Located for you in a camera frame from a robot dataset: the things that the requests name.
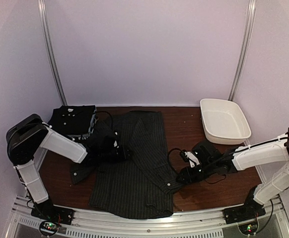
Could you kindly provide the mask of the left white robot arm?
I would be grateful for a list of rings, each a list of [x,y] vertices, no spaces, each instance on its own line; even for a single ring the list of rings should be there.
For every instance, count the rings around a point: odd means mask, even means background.
[[[130,160],[133,153],[119,141],[119,134],[112,129],[100,130],[86,143],[56,132],[42,121],[38,114],[32,114],[6,133],[6,152],[25,186],[37,211],[46,220],[57,216],[57,209],[50,204],[50,196],[42,182],[34,162],[38,150],[56,153],[75,163],[78,170],[97,167],[103,163],[120,163]]]

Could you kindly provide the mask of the black pinstriped long sleeve shirt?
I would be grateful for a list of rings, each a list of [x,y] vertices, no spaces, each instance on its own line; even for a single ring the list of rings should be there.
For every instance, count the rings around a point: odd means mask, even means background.
[[[173,195],[181,184],[168,163],[162,113],[130,111],[115,115],[99,121],[89,139],[102,129],[117,131],[120,143],[133,151],[133,157],[81,171],[76,164],[71,166],[73,184],[96,172],[89,206],[127,219],[171,216]]]

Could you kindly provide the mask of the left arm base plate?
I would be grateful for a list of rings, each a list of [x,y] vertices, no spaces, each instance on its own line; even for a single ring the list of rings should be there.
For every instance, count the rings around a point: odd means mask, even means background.
[[[46,202],[34,203],[31,211],[33,217],[65,225],[72,224],[73,214],[73,209],[58,207]]]

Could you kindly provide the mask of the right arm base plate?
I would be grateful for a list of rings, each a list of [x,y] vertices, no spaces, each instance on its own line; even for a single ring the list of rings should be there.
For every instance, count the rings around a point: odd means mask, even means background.
[[[223,211],[226,224],[240,223],[247,220],[255,220],[266,214],[265,209],[260,207],[252,207],[248,205],[240,205],[236,207],[226,208]]]

